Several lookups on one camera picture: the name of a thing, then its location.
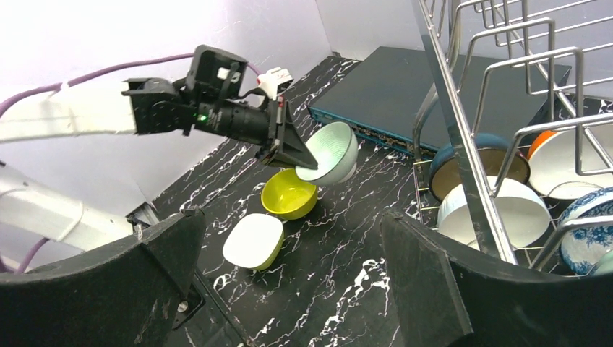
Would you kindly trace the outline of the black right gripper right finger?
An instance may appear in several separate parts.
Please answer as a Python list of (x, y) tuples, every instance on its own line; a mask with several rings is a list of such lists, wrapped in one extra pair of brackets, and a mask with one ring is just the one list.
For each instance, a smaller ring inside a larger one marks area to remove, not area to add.
[(395, 209), (380, 220), (407, 346), (610, 346), (612, 276), (504, 262)]

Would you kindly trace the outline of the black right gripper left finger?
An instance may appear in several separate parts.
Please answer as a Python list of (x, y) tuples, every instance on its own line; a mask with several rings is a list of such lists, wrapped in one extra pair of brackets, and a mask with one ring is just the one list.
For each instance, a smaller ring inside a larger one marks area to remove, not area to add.
[(162, 346), (206, 230), (190, 208), (24, 274), (1, 275), (3, 346)]

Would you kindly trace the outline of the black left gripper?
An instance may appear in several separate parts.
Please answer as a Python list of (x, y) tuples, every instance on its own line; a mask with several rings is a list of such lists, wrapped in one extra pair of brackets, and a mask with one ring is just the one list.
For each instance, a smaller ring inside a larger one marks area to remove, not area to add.
[(195, 48), (185, 79), (194, 128), (259, 145), (256, 159), (277, 168), (317, 169), (318, 162), (293, 124), (289, 104), (257, 87), (240, 95), (249, 62), (212, 46)]

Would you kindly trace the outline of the pale green celadon bowl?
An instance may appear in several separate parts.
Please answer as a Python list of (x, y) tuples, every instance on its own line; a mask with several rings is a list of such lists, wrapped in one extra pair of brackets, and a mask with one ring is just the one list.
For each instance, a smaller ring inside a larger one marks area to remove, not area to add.
[(337, 121), (316, 131), (306, 146), (317, 161), (316, 170), (301, 166), (295, 168), (302, 181), (316, 186), (330, 186), (347, 181), (357, 167), (358, 141), (352, 128)]

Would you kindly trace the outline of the yellow bowl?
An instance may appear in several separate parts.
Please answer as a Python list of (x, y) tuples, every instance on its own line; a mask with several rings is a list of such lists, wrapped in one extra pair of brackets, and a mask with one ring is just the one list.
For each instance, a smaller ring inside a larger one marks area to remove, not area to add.
[(317, 203), (318, 188), (302, 181), (293, 168), (274, 174), (264, 185), (260, 201), (264, 209), (283, 220), (309, 214)]

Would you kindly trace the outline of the white square bowl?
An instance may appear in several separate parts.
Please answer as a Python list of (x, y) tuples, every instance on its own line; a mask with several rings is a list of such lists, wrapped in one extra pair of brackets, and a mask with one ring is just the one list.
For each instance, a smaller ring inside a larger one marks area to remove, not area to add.
[(266, 270), (278, 256), (283, 241), (283, 223), (278, 218), (251, 213), (234, 226), (223, 245), (222, 254), (235, 266)]

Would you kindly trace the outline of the blue white patterned bowl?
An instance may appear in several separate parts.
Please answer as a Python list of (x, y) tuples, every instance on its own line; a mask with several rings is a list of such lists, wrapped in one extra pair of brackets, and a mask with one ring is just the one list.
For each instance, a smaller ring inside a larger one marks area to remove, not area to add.
[[(590, 192), (579, 197), (564, 210), (558, 220), (562, 224), (577, 218), (611, 216), (612, 188)], [(578, 228), (569, 232), (560, 244), (562, 261), (577, 275), (585, 275), (612, 250), (612, 227)]]

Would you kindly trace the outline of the orange white bowl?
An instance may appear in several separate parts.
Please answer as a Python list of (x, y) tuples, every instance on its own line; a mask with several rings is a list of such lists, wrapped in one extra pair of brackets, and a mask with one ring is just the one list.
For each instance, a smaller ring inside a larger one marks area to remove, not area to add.
[(529, 184), (541, 195), (576, 200), (612, 185), (612, 175), (580, 176), (575, 172), (575, 131), (539, 134), (528, 150)]

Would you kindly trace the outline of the beige floral bowl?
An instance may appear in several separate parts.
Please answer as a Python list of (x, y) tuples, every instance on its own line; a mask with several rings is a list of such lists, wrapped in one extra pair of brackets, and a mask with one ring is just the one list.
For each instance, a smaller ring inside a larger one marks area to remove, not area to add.
[(589, 275), (606, 275), (612, 273), (613, 252), (607, 252), (591, 269)]

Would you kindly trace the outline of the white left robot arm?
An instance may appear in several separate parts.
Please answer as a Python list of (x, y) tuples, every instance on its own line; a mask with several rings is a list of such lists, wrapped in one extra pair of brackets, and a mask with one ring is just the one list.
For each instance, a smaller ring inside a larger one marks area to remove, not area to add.
[[(1, 104), (1, 141), (76, 137), (90, 134), (149, 135), (194, 130), (256, 145), (257, 160), (279, 168), (318, 167), (298, 135), (284, 91), (286, 69), (257, 78), (252, 94), (241, 91), (248, 61), (201, 45), (190, 56), (187, 75), (171, 82), (131, 78), (98, 84), (100, 72), (28, 90)], [(1, 165), (1, 222), (90, 251), (133, 233), (127, 218), (103, 212)]]

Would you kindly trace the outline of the stainless steel dish rack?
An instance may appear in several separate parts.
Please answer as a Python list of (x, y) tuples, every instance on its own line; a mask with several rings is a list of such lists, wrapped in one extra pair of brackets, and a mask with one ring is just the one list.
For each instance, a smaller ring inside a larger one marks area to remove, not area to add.
[(612, 3), (414, 1), (450, 144), (419, 161), (435, 231), (576, 275), (612, 253)]

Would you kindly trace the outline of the dark teal network switch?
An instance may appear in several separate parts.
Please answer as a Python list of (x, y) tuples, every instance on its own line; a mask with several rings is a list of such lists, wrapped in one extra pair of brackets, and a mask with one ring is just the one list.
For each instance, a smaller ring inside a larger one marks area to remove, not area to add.
[[(469, 126), (474, 122), (484, 70), (501, 59), (472, 56), (460, 100)], [(546, 95), (526, 93), (524, 69), (502, 68), (486, 90), (479, 133), (511, 140), (522, 127), (549, 121)], [(380, 46), (338, 84), (308, 106), (311, 117), (328, 124), (350, 124), (356, 136), (413, 155), (413, 126), (433, 84), (424, 51)], [(450, 143), (439, 103), (421, 130), (422, 157)]]

